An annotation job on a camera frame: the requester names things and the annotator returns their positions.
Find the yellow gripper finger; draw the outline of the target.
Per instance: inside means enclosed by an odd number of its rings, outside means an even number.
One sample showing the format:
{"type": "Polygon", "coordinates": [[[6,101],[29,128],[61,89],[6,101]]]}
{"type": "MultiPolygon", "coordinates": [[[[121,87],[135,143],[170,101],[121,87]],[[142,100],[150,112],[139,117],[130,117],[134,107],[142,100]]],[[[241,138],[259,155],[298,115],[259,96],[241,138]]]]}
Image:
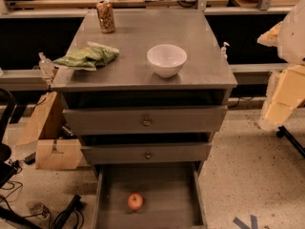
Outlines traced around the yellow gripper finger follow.
{"type": "Polygon", "coordinates": [[[277,37],[279,35],[279,30],[282,25],[282,22],[278,22],[268,31],[262,33],[257,38],[257,43],[267,47],[276,47],[277,46],[277,37]]]}
{"type": "Polygon", "coordinates": [[[258,126],[266,131],[281,126],[305,101],[305,67],[290,66],[283,72],[274,71],[268,82],[258,126]]]}

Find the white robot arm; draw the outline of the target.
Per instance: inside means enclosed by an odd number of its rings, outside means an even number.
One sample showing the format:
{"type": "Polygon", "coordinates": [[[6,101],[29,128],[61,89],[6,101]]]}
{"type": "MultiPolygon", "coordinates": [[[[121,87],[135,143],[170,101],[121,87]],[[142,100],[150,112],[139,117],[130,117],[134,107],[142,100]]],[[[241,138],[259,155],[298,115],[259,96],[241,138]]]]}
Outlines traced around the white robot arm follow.
{"type": "Polygon", "coordinates": [[[258,125],[263,130],[281,126],[305,100],[305,0],[300,0],[285,18],[261,34],[257,42],[276,47],[289,66],[270,75],[266,100],[258,125]]]}

